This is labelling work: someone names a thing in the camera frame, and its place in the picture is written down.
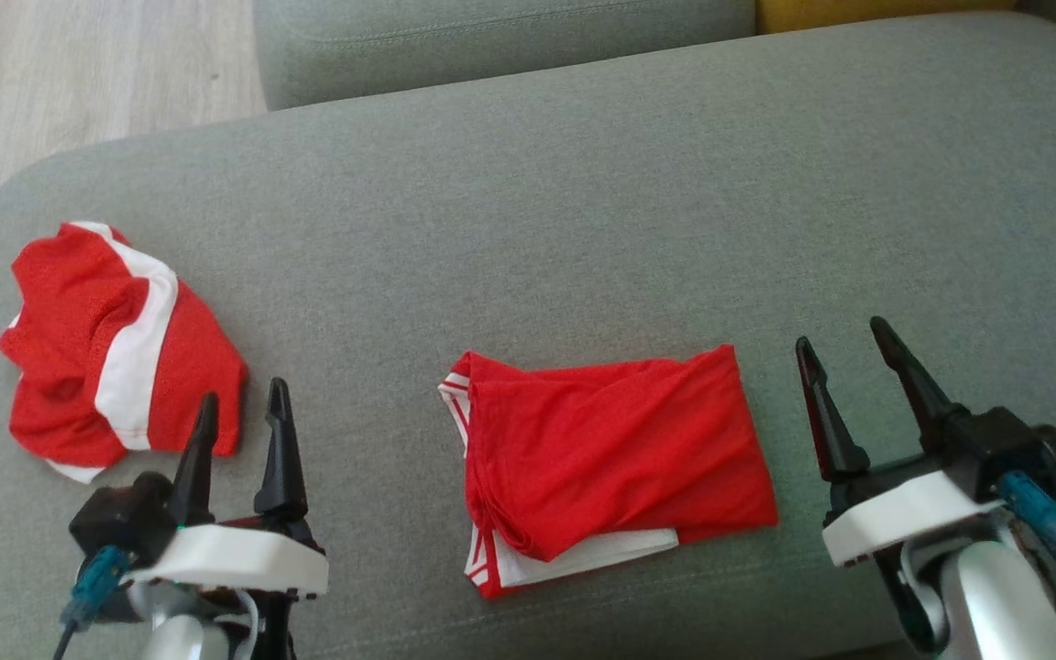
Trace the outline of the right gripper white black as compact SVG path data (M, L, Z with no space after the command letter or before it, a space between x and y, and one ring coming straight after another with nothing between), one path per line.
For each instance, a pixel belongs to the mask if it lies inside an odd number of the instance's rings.
M884 317L869 319L876 348L897 375L926 454L946 446L944 425L961 406L948 398ZM821 479L846 483L869 471L866 451L851 438L827 389L827 373L804 335L795 343L797 371ZM953 647L953 605L944 568L975 545L1006 547L998 504L977 504L942 469L906 477L875 496L830 510L821 532L835 567L873 561L891 596L898 621L914 650L942 655Z

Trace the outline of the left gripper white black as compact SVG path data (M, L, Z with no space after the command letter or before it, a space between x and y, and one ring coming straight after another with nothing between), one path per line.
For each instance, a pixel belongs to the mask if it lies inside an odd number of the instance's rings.
M180 531L158 558L125 573L129 604L151 626L143 659L294 659L294 604L328 591L322 550L285 533L214 523L219 406L216 393L205 394L181 452L167 504ZM253 511L301 521L309 501L289 385L281 377L269 381L265 421L267 467Z

